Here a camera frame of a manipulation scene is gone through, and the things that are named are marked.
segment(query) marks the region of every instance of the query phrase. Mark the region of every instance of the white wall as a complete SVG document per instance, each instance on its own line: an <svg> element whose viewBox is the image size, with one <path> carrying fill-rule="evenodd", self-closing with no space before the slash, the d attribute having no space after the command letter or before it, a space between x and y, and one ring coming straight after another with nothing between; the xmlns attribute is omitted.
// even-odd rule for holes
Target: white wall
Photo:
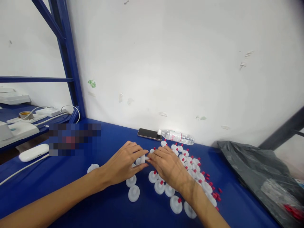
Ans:
<svg viewBox="0 0 304 228"><path fill-rule="evenodd" d="M300 0L124 2L68 1L88 118L258 146L303 106Z"/></svg>
<svg viewBox="0 0 304 228"><path fill-rule="evenodd" d="M56 36L31 0L0 1L0 75L65 77ZM67 83L1 83L1 86L28 94L33 105L72 104Z"/></svg>

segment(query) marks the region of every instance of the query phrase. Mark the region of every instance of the right hand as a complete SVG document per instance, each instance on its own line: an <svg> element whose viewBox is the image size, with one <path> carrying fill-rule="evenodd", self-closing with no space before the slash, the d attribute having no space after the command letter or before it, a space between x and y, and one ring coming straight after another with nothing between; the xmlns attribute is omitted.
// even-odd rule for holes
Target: right hand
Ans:
<svg viewBox="0 0 304 228"><path fill-rule="evenodd" d="M170 147L159 147L147 157L150 158L147 162L153 165L161 178L175 190L182 192L187 183L194 181Z"/></svg>

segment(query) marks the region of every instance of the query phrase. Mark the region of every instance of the metal bar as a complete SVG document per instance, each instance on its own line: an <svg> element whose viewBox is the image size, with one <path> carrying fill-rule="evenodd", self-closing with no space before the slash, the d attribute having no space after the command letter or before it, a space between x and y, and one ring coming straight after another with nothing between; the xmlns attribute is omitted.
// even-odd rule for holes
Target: metal bar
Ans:
<svg viewBox="0 0 304 228"><path fill-rule="evenodd" d="M71 78L0 76L0 82L73 82Z"/></svg>
<svg viewBox="0 0 304 228"><path fill-rule="evenodd" d="M304 133L302 133L302 132L300 132L300 131L292 130L292 132L293 132L295 135L300 135L300 136L304 137Z"/></svg>
<svg viewBox="0 0 304 228"><path fill-rule="evenodd" d="M304 128L304 107L294 114L286 123L266 139L259 148L275 150L294 136L292 130L300 131Z"/></svg>
<svg viewBox="0 0 304 228"><path fill-rule="evenodd" d="M48 8L45 6L42 0L32 0L38 11L41 13L42 17L45 19L53 33L57 36L61 43L65 42L65 37L63 36L62 32L60 31L58 25L56 24L55 20L52 18L51 13L49 12Z"/></svg>
<svg viewBox="0 0 304 228"><path fill-rule="evenodd" d="M52 17L54 18L55 22L57 23L59 29L61 31L63 31L61 19L60 19L60 15L59 15L59 9L58 9L58 5L57 5L57 0L48 0L48 3L50 5ZM70 67L69 58L68 58L68 54L67 54L67 46L65 43L61 44L59 39L57 39L57 41L58 41L63 69L66 74L66 77L72 78L71 67ZM76 97L75 86L73 83L68 83L67 85L68 85L68 88L70 91L72 104L73 104L73 106L77 106L78 102L77 102L77 97Z"/></svg>
<svg viewBox="0 0 304 228"><path fill-rule="evenodd" d="M79 105L80 116L83 119L86 118L86 112L85 112L85 106L82 97L81 84L80 84L79 73L77 68L74 42L73 42L73 36L71 31L66 0L57 0L57 6L61 18L63 34L66 37L66 50L67 50L68 62L70 64L70 69L71 69L71 75L67 75L67 77L71 76L74 79L75 91L74 92L70 91L70 93L71 93L71 97L73 96L76 97L78 103L77 105Z"/></svg>

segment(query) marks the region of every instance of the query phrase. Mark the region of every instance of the forearm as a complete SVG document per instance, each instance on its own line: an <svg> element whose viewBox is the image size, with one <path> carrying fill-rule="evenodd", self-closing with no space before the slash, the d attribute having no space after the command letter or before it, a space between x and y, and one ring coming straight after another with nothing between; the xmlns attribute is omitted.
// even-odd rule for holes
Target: forearm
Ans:
<svg viewBox="0 0 304 228"><path fill-rule="evenodd" d="M0 227L48 227L81 200L99 191L94 185L94 175L91 172L15 211L0 220Z"/></svg>
<svg viewBox="0 0 304 228"><path fill-rule="evenodd" d="M197 184L195 180L191 179L185 183L183 190L180 193L193 208L204 227L229 227L207 198L203 188Z"/></svg>

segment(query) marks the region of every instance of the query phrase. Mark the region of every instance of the bottle label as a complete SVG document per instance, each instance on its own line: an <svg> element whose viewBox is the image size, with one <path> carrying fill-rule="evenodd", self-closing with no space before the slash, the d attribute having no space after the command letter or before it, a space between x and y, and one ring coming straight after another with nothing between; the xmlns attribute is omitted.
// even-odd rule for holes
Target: bottle label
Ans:
<svg viewBox="0 0 304 228"><path fill-rule="evenodd" d="M169 140L175 141L175 142L180 142L181 141L181 136L182 136L181 132L170 130Z"/></svg>

